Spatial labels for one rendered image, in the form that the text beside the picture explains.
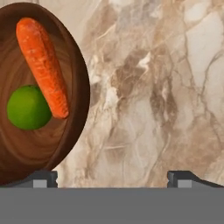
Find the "orange carrot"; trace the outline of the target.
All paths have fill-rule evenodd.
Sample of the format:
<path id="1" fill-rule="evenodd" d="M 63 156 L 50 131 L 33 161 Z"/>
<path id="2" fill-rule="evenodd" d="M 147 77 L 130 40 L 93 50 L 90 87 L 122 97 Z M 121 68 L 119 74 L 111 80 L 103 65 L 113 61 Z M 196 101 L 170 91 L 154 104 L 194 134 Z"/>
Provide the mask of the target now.
<path id="1" fill-rule="evenodd" d="M 67 87 L 59 60 L 45 27 L 30 17 L 17 22 L 19 47 L 55 118 L 69 115 Z"/>

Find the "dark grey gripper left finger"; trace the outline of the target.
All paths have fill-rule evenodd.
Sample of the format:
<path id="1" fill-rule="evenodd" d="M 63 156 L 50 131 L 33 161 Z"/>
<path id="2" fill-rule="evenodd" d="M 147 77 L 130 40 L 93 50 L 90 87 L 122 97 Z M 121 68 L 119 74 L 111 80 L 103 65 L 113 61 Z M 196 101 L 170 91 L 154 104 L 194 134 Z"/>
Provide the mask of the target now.
<path id="1" fill-rule="evenodd" d="M 28 177 L 12 182 L 7 187 L 23 188 L 57 188 L 58 173 L 56 171 L 35 171 Z"/>

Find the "green lime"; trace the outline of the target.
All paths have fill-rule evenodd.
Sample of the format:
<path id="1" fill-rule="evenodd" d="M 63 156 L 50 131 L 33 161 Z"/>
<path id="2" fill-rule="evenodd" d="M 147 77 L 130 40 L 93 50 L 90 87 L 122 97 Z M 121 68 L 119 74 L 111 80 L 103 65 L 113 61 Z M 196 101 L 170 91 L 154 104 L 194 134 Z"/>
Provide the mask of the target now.
<path id="1" fill-rule="evenodd" d="M 22 130 L 37 130 L 50 121 L 52 112 L 39 87 L 28 85 L 11 94 L 7 103 L 7 117 Z"/>

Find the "brown wooden bowl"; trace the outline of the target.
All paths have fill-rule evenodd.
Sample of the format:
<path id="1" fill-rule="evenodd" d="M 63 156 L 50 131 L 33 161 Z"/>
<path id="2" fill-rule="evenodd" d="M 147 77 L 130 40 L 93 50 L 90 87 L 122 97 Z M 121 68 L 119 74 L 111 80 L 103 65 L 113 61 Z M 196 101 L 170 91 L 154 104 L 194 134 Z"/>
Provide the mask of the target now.
<path id="1" fill-rule="evenodd" d="M 48 31 L 69 99 L 67 119 L 53 118 L 37 130 L 15 127 L 6 114 L 11 93 L 23 85 L 35 83 L 16 38 L 16 24 L 21 18 L 34 18 Z M 35 3 L 12 3 L 0 8 L 0 186 L 24 179 L 37 170 L 56 167 L 78 141 L 87 120 L 89 103 L 85 60 L 59 19 Z"/>

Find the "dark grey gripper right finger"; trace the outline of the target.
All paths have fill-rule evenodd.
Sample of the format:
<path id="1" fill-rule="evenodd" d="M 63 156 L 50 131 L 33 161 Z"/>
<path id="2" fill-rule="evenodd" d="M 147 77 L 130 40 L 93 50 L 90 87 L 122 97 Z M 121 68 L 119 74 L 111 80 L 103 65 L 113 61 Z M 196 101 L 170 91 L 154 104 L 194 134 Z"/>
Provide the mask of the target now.
<path id="1" fill-rule="evenodd" d="M 168 171 L 168 188 L 199 188 L 199 187 L 217 187 L 224 188 L 224 185 L 218 185 L 199 178 L 191 171 Z"/>

